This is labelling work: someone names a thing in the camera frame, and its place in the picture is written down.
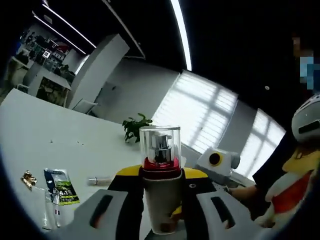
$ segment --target person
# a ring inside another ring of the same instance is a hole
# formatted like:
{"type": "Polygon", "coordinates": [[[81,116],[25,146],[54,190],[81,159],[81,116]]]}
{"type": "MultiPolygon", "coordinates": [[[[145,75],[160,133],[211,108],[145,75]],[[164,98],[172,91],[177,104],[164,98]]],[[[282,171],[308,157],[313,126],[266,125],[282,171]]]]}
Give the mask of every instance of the person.
{"type": "MultiPolygon", "coordinates": [[[[307,44],[305,41],[301,42],[301,39],[296,36],[292,38],[292,41],[293,55],[298,63],[301,58],[313,58],[312,44],[307,44]]],[[[320,89],[312,90],[313,93],[317,93],[320,89]]],[[[298,155],[308,156],[316,150],[317,148],[313,144],[310,144],[310,142],[298,143],[293,132],[291,130],[287,131],[270,158],[253,175],[256,184],[246,188],[230,189],[230,194],[245,204],[251,212],[251,218],[253,220],[256,219],[269,208],[270,203],[265,201],[265,196],[274,182],[286,173],[283,166],[287,160],[295,158],[294,156],[298,155]]]]}

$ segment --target fluorescent light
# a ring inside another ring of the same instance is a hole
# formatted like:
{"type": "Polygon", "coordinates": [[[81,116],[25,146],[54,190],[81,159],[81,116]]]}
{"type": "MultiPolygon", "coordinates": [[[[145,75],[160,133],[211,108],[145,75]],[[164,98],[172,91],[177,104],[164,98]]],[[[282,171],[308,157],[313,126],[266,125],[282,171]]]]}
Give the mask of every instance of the fluorescent light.
{"type": "Polygon", "coordinates": [[[185,22],[184,22],[184,18],[182,16],[179,0],[171,0],[171,4],[172,4],[172,7],[173,7],[173,11],[174,11],[174,14],[175,14],[176,21],[178,22],[178,27],[179,27],[180,36],[181,36],[181,40],[182,40],[183,51],[184,51],[186,69],[191,71],[192,70],[191,57],[190,57],[190,50],[189,50],[187,32],[186,32],[185,22]]]}
{"type": "Polygon", "coordinates": [[[58,18],[60,18],[62,21],[64,21],[70,28],[75,30],[81,37],[83,37],[88,43],[90,43],[95,49],[97,48],[89,39],[87,39],[85,36],[83,36],[77,29],[74,28],[70,23],[68,23],[66,20],[64,20],[58,13],[53,11],[50,7],[48,7],[46,4],[42,4],[46,9],[48,9],[50,12],[52,12],[54,15],[56,15],[58,18]]]}
{"type": "Polygon", "coordinates": [[[58,34],[60,37],[62,37],[63,39],[65,39],[66,41],[68,41],[72,46],[74,46],[76,49],[78,49],[80,52],[82,52],[84,55],[86,55],[86,53],[84,51],[82,51],[80,48],[78,48],[76,45],[74,45],[69,39],[67,39],[66,37],[64,37],[61,33],[59,33],[58,31],[56,31],[55,29],[53,29],[49,24],[47,24],[46,22],[42,21],[39,17],[37,17],[36,15],[33,15],[36,19],[38,19],[40,22],[42,22],[44,25],[46,25],[48,28],[50,28],[52,31],[54,31],[56,34],[58,34]]]}

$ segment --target green plant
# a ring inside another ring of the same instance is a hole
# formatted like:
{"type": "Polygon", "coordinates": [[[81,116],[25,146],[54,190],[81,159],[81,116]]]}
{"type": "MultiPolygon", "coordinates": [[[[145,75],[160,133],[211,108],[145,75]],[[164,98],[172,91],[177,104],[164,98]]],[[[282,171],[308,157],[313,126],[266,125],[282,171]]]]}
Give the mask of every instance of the green plant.
{"type": "Polygon", "coordinates": [[[138,113],[138,115],[142,117],[142,120],[137,121],[132,117],[129,117],[130,121],[127,121],[127,120],[123,121],[122,126],[126,131],[124,136],[125,141],[128,141],[129,139],[136,137],[135,143],[140,142],[139,129],[144,126],[149,126],[152,123],[152,120],[147,119],[146,116],[143,115],[142,113],[138,113]]]}

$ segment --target plush toy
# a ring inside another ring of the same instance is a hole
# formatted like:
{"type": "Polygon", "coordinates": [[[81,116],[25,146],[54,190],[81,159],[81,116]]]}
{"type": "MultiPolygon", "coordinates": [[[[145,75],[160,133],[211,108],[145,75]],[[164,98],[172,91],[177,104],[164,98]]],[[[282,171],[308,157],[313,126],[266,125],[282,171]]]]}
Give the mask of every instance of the plush toy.
{"type": "Polygon", "coordinates": [[[300,146],[283,165],[286,174],[270,187],[265,196],[270,207],[255,220],[266,228],[281,228],[286,224],[312,189],[320,162],[320,94],[308,99],[295,112],[291,128],[300,146]]]}

